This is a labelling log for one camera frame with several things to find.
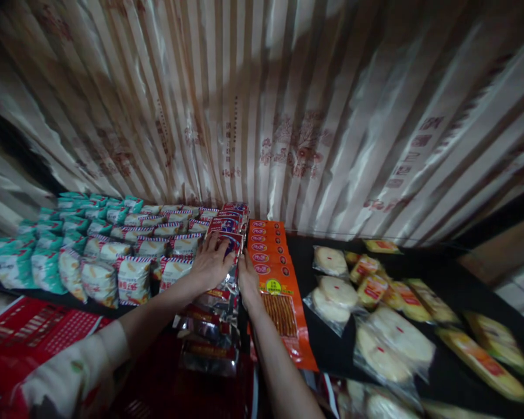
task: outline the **fabric backdrop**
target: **fabric backdrop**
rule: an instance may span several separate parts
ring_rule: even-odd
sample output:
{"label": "fabric backdrop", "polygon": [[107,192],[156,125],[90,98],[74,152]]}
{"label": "fabric backdrop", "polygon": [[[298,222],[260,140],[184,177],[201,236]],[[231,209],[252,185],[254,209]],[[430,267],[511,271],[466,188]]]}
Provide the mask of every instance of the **fabric backdrop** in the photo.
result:
{"label": "fabric backdrop", "polygon": [[524,191],[524,1],[6,2],[0,114],[69,190],[437,242]]}

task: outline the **curtain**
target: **curtain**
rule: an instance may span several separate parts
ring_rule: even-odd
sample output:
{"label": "curtain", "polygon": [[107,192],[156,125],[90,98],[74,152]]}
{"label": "curtain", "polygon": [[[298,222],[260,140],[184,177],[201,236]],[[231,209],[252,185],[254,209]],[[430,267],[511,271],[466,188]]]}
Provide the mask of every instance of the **curtain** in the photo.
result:
{"label": "curtain", "polygon": [[25,0],[0,114],[69,190],[452,237],[524,188],[524,0]]}

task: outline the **snack bag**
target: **snack bag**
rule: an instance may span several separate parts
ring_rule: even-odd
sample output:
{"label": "snack bag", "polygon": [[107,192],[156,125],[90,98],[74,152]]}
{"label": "snack bag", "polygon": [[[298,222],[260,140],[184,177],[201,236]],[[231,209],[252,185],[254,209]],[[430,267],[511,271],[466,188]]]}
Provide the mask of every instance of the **snack bag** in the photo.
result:
{"label": "snack bag", "polygon": [[112,225],[100,218],[91,220],[91,224],[87,229],[87,235],[99,234],[101,236],[108,236],[111,234]]}
{"label": "snack bag", "polygon": [[62,239],[62,245],[68,246],[77,251],[79,254],[83,254],[86,248],[87,237],[81,235],[77,231],[68,231]]}
{"label": "snack bag", "polygon": [[150,266],[152,258],[124,256],[116,261],[118,271],[118,298],[126,306],[140,306],[148,302]]}
{"label": "snack bag", "polygon": [[391,253],[402,254],[398,246],[389,240],[365,240],[363,239],[367,249],[374,253]]}
{"label": "snack bag", "polygon": [[40,236],[37,242],[37,248],[59,251],[62,247],[62,237],[48,231],[43,231]]}
{"label": "snack bag", "polygon": [[471,338],[457,329],[436,330],[442,341],[491,388],[524,403],[524,387]]}
{"label": "snack bag", "polygon": [[165,224],[158,224],[153,230],[153,235],[155,237],[171,237],[179,233],[180,223],[179,222],[170,222]]}
{"label": "snack bag", "polygon": [[90,221],[86,218],[78,217],[75,215],[66,217],[62,231],[64,234],[67,231],[75,230],[80,234],[87,234],[87,229],[89,228]]}
{"label": "snack bag", "polygon": [[189,235],[172,236],[171,242],[171,256],[183,256],[193,258],[200,245],[202,233],[194,233]]}
{"label": "snack bag", "polygon": [[35,285],[54,294],[68,292],[58,273],[58,252],[36,248],[31,256],[31,273]]}
{"label": "snack bag", "polygon": [[524,354],[507,327],[481,314],[466,312],[464,316],[489,355],[524,375]]}
{"label": "snack bag", "polygon": [[363,279],[357,289],[361,303],[367,310],[372,310],[388,289],[388,281],[378,275],[369,275]]}
{"label": "snack bag", "polygon": [[129,211],[129,208],[123,206],[108,207],[107,221],[114,225],[122,225]]}
{"label": "snack bag", "polygon": [[341,250],[324,247],[314,247],[313,268],[325,273],[326,275],[337,276],[339,278],[348,278],[349,270],[345,262],[344,254]]}
{"label": "snack bag", "polygon": [[154,270],[153,278],[161,281],[159,293],[162,293],[192,269],[194,263],[191,259],[166,258],[161,256],[159,267]]}
{"label": "snack bag", "polygon": [[377,260],[363,254],[351,270],[349,279],[351,279],[351,282],[358,284],[362,277],[376,273],[378,267],[379,263]]}
{"label": "snack bag", "polygon": [[29,219],[22,220],[17,227],[17,234],[34,233],[37,231],[37,223]]}
{"label": "snack bag", "polygon": [[199,221],[196,219],[191,219],[188,223],[188,232],[189,233],[206,233],[210,223],[207,221]]}
{"label": "snack bag", "polygon": [[403,300],[403,313],[406,317],[418,321],[432,323],[433,318],[417,299],[410,288],[402,282],[394,281],[391,286],[400,294]]}
{"label": "snack bag", "polygon": [[60,236],[62,234],[63,225],[64,223],[62,221],[39,221],[37,224],[37,231],[39,233],[48,231]]}
{"label": "snack bag", "polygon": [[118,308],[116,269],[94,259],[82,258],[82,285],[86,294],[109,308]]}
{"label": "snack bag", "polygon": [[138,236],[150,237],[154,229],[155,227],[115,226],[111,230],[111,237],[128,243],[135,243],[138,241]]}
{"label": "snack bag", "polygon": [[66,289],[82,303],[87,303],[87,295],[83,290],[80,262],[82,257],[74,249],[63,246],[58,257],[58,272],[60,280]]}
{"label": "snack bag", "polygon": [[39,213],[39,221],[55,221],[59,220],[59,214],[57,211],[49,208],[41,208]]}

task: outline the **snack package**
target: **snack package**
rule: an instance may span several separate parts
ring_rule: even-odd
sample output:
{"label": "snack package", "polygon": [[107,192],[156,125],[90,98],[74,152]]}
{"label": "snack package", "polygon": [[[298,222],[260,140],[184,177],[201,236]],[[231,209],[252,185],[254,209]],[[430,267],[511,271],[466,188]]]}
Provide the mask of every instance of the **snack package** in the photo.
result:
{"label": "snack package", "polygon": [[95,259],[82,258],[80,263],[82,285],[89,298],[99,304],[118,308],[116,269]]}
{"label": "snack package", "polygon": [[41,208],[41,212],[39,212],[39,221],[55,221],[59,220],[58,217],[59,214],[54,209],[49,208]]}
{"label": "snack package", "polygon": [[325,273],[326,275],[348,278],[348,265],[345,262],[344,254],[341,250],[324,247],[314,247],[313,268]]}
{"label": "snack package", "polygon": [[437,335],[491,388],[509,400],[524,403],[524,387],[467,334],[437,328]]}
{"label": "snack package", "polygon": [[378,275],[369,275],[357,288],[357,294],[367,310],[372,310],[384,296],[388,289],[388,281]]}
{"label": "snack package", "polygon": [[80,234],[87,234],[87,229],[89,228],[90,221],[86,218],[78,217],[76,215],[71,215],[66,217],[64,220],[64,225],[62,226],[63,233],[66,233],[70,230],[75,230]]}
{"label": "snack package", "polygon": [[124,220],[130,211],[129,208],[123,206],[107,207],[107,221],[114,225],[124,224]]}
{"label": "snack package", "polygon": [[367,249],[373,253],[391,253],[391,254],[402,254],[398,246],[394,242],[389,240],[365,240],[363,243],[367,246]]}
{"label": "snack package", "polygon": [[62,239],[62,245],[68,246],[77,251],[79,254],[83,254],[86,248],[87,237],[81,235],[77,231],[68,231]]}
{"label": "snack package", "polygon": [[116,261],[118,299],[127,306],[140,306],[149,301],[152,258],[124,256]]}
{"label": "snack package", "polygon": [[477,342],[489,355],[524,375],[524,354],[507,327],[478,313],[465,312],[464,316]]}
{"label": "snack package", "polygon": [[66,294],[58,272],[58,252],[37,248],[31,255],[31,274],[35,285],[54,294]]}
{"label": "snack package", "polygon": [[159,259],[159,267],[156,267],[153,272],[153,278],[161,281],[159,293],[162,293],[180,278],[188,274],[192,269],[193,263],[194,261],[191,259],[166,258],[162,256]]}
{"label": "snack package", "polygon": [[109,224],[107,221],[102,220],[100,218],[94,218],[91,220],[91,224],[89,224],[89,228],[87,229],[87,235],[91,236],[93,234],[98,234],[101,236],[108,236],[111,234],[112,225]]}
{"label": "snack package", "polygon": [[421,279],[407,279],[406,284],[413,290],[419,301],[438,323],[459,324],[460,320],[447,304],[442,301]]}
{"label": "snack package", "polygon": [[210,223],[207,221],[199,221],[199,220],[191,219],[188,223],[188,232],[189,233],[206,233],[209,227],[210,227]]}
{"label": "snack package", "polygon": [[37,242],[37,247],[52,251],[59,251],[62,247],[62,237],[43,231]]}
{"label": "snack package", "polygon": [[377,260],[363,254],[349,273],[349,279],[351,279],[351,282],[359,284],[363,277],[376,273],[379,266]]}
{"label": "snack package", "polygon": [[179,222],[170,222],[165,224],[158,224],[153,230],[153,235],[155,237],[171,237],[179,233],[180,223]]}
{"label": "snack package", "polygon": [[172,236],[170,238],[171,256],[193,258],[198,251],[203,236],[202,233]]}
{"label": "snack package", "polygon": [[410,288],[402,282],[393,281],[391,286],[398,292],[403,300],[403,313],[411,320],[418,322],[432,323],[433,318],[421,302],[417,299]]}
{"label": "snack package", "polygon": [[39,233],[43,231],[48,231],[60,236],[62,234],[63,224],[64,223],[62,221],[39,221],[39,223],[37,224],[37,231]]}
{"label": "snack package", "polygon": [[80,272],[81,260],[82,257],[77,251],[68,246],[62,247],[58,257],[58,272],[60,273],[62,284],[69,293],[86,304],[87,295],[83,290],[82,274]]}
{"label": "snack package", "polygon": [[162,237],[138,236],[134,251],[136,256],[159,258],[167,254],[169,240]]}

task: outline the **red and white snack bag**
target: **red and white snack bag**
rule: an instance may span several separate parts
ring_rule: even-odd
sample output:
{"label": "red and white snack bag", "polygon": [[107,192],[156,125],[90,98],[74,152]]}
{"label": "red and white snack bag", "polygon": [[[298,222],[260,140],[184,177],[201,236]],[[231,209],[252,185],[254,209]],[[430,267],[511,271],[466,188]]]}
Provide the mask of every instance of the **red and white snack bag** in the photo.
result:
{"label": "red and white snack bag", "polygon": [[159,224],[153,230],[154,237],[171,237],[177,235],[180,229],[180,222],[170,222]]}
{"label": "red and white snack bag", "polygon": [[118,297],[121,304],[139,306],[151,297],[150,266],[153,258],[124,256],[116,261]]}
{"label": "red and white snack bag", "polygon": [[169,240],[163,237],[139,236],[134,245],[136,256],[159,258],[167,254]]}
{"label": "red and white snack bag", "polygon": [[154,230],[155,227],[115,226],[111,230],[111,238],[135,243],[138,241],[139,236],[151,237]]}
{"label": "red and white snack bag", "polygon": [[82,258],[82,284],[86,294],[109,308],[118,308],[116,269],[107,263]]}
{"label": "red and white snack bag", "polygon": [[192,259],[166,258],[161,256],[159,266],[153,272],[153,278],[160,280],[159,293],[162,293],[192,269]]}

